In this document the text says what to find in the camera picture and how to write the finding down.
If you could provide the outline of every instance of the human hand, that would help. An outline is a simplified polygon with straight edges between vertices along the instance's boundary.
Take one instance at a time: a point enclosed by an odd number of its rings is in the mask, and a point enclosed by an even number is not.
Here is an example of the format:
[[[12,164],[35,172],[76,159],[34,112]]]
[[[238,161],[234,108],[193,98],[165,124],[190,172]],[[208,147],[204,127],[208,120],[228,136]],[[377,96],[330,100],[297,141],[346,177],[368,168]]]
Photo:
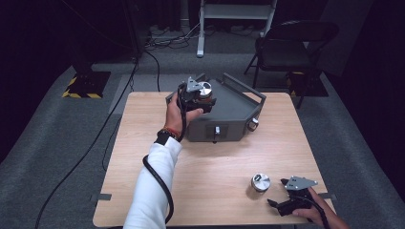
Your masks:
[[[333,210],[331,210],[330,206],[325,202],[325,200],[312,189],[308,188],[310,194],[312,195],[313,200],[322,208],[324,209],[325,216],[327,217],[328,223],[330,225],[330,229],[349,229],[349,225],[338,217]],[[310,209],[295,209],[292,214],[297,217],[303,217],[307,219],[311,219],[315,224],[319,226],[324,226],[321,218],[321,214],[316,210],[314,206]]]
[[[181,135],[182,120],[181,120],[181,111],[177,105],[178,98],[179,95],[177,93],[174,93],[169,104],[167,104],[166,122],[164,123],[164,126],[178,132]],[[191,120],[198,117],[202,113],[203,109],[201,108],[187,112],[185,116],[186,125],[188,126]]]

